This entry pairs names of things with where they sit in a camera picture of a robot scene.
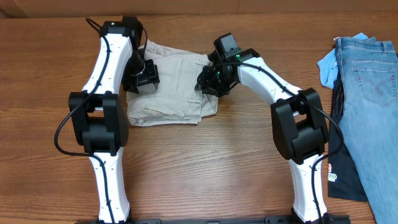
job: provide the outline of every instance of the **logo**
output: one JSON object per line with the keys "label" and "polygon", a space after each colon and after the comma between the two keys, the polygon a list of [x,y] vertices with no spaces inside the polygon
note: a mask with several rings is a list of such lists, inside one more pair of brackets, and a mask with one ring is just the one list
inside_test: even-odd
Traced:
{"label": "logo", "polygon": [[329,173],[328,180],[334,182],[337,179],[336,174]]}

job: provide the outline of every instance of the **wooden table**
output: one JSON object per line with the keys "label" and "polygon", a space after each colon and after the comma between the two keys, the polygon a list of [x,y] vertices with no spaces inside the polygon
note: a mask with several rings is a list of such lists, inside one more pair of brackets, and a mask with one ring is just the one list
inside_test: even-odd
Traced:
{"label": "wooden table", "polygon": [[[120,17],[94,17],[104,20]],[[314,87],[329,113],[331,90],[317,61],[333,38],[364,32],[398,42],[398,13],[291,13],[226,16],[140,16],[149,39],[208,54],[232,32],[293,85]],[[0,20],[0,223],[94,220],[99,203],[87,158],[59,153],[53,135],[68,96],[91,75],[100,40],[84,18]],[[83,152],[69,121],[66,150]],[[123,156],[134,218],[259,218],[289,214],[294,200],[288,162],[277,152],[270,109],[245,86],[220,99],[218,114],[198,125],[131,127]],[[327,197],[328,211],[374,223],[367,203]]]}

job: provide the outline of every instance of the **light blue cloth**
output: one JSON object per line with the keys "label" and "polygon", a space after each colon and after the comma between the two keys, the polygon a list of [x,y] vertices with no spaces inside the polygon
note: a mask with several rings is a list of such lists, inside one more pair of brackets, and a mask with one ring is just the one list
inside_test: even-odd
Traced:
{"label": "light blue cloth", "polygon": [[[368,39],[363,33],[357,34],[353,38],[358,40]],[[333,89],[333,82],[337,79],[338,74],[336,50],[331,50],[331,52],[318,62],[318,66],[322,85]]]}
{"label": "light blue cloth", "polygon": [[339,127],[377,224],[398,221],[398,58],[391,41],[336,40]]}

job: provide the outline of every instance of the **folded cloth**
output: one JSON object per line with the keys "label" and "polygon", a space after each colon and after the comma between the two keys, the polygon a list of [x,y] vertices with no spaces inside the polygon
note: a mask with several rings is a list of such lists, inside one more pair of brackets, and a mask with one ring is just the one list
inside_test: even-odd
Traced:
{"label": "folded cloth", "polygon": [[[358,40],[366,40],[368,37],[359,33],[353,38]],[[333,82],[337,79],[338,66],[336,60],[336,50],[333,49],[323,59],[318,62],[321,84],[325,87],[333,89]]]}
{"label": "folded cloth", "polygon": [[197,77],[209,65],[207,55],[173,49],[148,40],[145,59],[159,72],[158,89],[139,86],[139,94],[127,92],[127,117],[132,125],[197,124],[217,113],[218,97],[195,91]]}

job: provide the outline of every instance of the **jeans back pocket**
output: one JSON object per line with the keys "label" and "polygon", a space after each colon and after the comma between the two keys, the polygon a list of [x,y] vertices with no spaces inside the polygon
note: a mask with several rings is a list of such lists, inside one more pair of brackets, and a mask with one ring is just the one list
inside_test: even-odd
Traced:
{"label": "jeans back pocket", "polygon": [[353,68],[365,100],[386,107],[397,101],[394,69]]}

